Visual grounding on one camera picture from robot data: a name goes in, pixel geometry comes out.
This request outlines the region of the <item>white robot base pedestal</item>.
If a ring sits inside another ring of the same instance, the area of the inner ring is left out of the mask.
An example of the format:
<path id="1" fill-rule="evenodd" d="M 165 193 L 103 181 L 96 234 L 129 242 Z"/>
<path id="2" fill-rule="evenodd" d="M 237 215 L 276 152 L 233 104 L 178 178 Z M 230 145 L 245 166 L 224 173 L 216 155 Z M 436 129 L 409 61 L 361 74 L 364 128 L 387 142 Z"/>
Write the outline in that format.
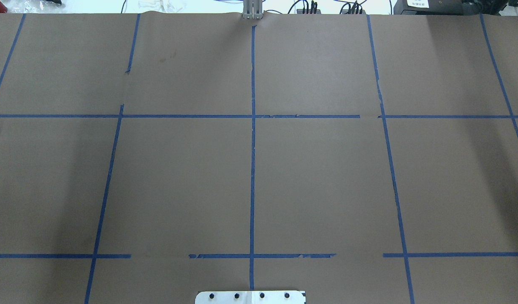
<path id="1" fill-rule="evenodd" d="M 195 304 L 305 304 L 306 294 L 298 290 L 199 292 Z"/>

